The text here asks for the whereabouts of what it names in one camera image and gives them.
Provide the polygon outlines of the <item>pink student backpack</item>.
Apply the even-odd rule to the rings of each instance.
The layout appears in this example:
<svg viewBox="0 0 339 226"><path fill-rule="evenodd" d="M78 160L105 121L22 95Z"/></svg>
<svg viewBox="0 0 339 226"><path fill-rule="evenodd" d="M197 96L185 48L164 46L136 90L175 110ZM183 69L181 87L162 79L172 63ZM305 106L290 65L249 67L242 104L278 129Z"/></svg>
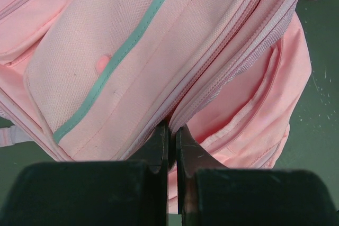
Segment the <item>pink student backpack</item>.
<svg viewBox="0 0 339 226"><path fill-rule="evenodd" d="M167 120L272 168L311 74L298 0L1 0L1 146L127 159Z"/></svg>

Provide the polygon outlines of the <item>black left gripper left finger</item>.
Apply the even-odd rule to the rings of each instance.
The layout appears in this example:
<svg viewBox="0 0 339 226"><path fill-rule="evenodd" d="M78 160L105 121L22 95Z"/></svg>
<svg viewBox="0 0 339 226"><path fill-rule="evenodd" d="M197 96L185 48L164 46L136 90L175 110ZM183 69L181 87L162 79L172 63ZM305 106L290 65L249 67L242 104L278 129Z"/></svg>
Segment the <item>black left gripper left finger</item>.
<svg viewBox="0 0 339 226"><path fill-rule="evenodd" d="M44 162L23 169L1 225L167 225L168 125L125 161Z"/></svg>

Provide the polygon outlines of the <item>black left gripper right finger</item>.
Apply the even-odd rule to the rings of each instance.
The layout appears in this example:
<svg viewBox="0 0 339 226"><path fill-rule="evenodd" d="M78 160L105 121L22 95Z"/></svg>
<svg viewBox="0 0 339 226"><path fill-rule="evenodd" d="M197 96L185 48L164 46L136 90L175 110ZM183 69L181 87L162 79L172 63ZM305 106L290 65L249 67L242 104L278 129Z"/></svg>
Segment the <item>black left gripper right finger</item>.
<svg viewBox="0 0 339 226"><path fill-rule="evenodd" d="M178 212L184 225L338 225L327 187L306 170L230 169L176 133Z"/></svg>

